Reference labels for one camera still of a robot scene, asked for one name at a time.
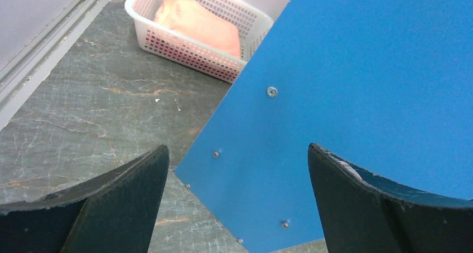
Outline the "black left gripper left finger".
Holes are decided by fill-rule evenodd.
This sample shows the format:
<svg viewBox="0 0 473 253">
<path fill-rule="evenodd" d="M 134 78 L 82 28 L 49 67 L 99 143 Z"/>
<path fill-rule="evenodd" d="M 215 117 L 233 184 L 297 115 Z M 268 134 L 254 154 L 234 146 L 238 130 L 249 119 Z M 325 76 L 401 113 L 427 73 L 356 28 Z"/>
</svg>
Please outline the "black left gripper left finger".
<svg viewBox="0 0 473 253">
<path fill-rule="evenodd" d="M 157 146 L 35 201 L 1 205 L 2 252 L 147 252 L 170 156 Z"/>
</svg>

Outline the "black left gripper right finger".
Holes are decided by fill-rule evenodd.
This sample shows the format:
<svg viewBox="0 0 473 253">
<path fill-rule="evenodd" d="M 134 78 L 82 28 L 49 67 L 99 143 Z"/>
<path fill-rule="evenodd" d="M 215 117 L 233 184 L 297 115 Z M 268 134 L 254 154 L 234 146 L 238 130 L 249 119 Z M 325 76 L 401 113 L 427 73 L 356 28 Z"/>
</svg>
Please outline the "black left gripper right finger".
<svg viewBox="0 0 473 253">
<path fill-rule="evenodd" d="M 308 170 L 329 252 L 471 252 L 472 201 L 405 186 L 312 143 Z"/>
</svg>

